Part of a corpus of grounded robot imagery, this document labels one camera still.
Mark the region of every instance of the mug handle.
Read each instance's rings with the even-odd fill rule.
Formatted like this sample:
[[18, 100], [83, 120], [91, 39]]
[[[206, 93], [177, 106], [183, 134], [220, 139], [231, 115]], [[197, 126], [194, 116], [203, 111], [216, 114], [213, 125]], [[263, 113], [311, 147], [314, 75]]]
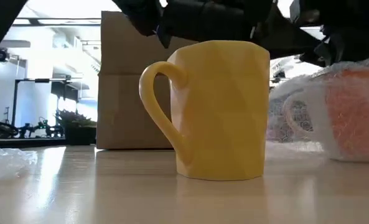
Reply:
[[303, 129], [301, 126], [299, 126], [296, 121], [294, 121], [293, 114], [292, 114], [292, 106], [296, 101], [301, 101], [307, 106], [307, 101], [304, 98], [303, 93], [295, 93], [291, 96], [289, 96], [284, 104], [283, 104], [283, 115], [285, 117], [285, 120], [289, 127], [291, 127], [296, 133], [301, 133], [304, 136], [307, 136], [309, 139], [315, 139], [314, 138], [314, 131], [307, 131]]
[[140, 99], [146, 111], [170, 141], [177, 155], [185, 162], [189, 160], [189, 152], [186, 152], [187, 149], [184, 147], [184, 139], [162, 111], [155, 97], [154, 79], [158, 73], [166, 75], [172, 88], [177, 89], [186, 86], [187, 75], [184, 70], [172, 63], [156, 62], [143, 71], [139, 81]]

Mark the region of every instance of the robotic arm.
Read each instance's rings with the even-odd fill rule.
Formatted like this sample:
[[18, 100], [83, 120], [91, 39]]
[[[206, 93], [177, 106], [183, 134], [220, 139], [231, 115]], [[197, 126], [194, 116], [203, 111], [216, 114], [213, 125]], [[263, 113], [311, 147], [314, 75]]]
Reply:
[[[27, 0], [0, 0], [0, 41]], [[321, 67], [369, 57], [369, 0], [294, 0], [291, 18], [276, 0], [113, 0], [142, 35], [196, 41], [244, 40], [270, 51], [271, 58], [300, 54]], [[301, 26], [320, 26], [318, 40]]]

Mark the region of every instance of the table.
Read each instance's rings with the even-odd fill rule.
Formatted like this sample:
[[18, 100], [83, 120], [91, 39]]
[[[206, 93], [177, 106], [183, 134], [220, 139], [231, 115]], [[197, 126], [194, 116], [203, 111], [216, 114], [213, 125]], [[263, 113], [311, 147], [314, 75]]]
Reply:
[[263, 177], [214, 182], [177, 175], [174, 151], [31, 150], [0, 180], [0, 224], [369, 224], [369, 164], [270, 153]]

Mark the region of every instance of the cardboard box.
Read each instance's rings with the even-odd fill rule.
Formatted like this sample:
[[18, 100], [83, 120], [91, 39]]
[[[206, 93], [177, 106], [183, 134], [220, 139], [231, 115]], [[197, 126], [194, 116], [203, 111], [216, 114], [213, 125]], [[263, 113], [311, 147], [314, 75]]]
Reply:
[[[169, 49], [165, 49], [156, 36], [139, 34], [121, 12], [102, 13], [97, 148], [171, 147], [142, 105], [139, 78], [148, 65], [167, 60], [178, 48], [193, 43], [173, 38]], [[170, 118], [167, 77], [157, 76], [154, 90], [162, 110]]]

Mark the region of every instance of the potted plant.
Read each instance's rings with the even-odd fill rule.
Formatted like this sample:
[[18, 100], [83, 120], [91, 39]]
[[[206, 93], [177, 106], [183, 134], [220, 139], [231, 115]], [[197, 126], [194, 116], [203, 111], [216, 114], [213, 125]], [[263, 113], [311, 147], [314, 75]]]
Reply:
[[55, 114], [58, 124], [64, 128], [65, 140], [69, 145], [95, 143], [97, 122], [77, 112], [58, 110]]

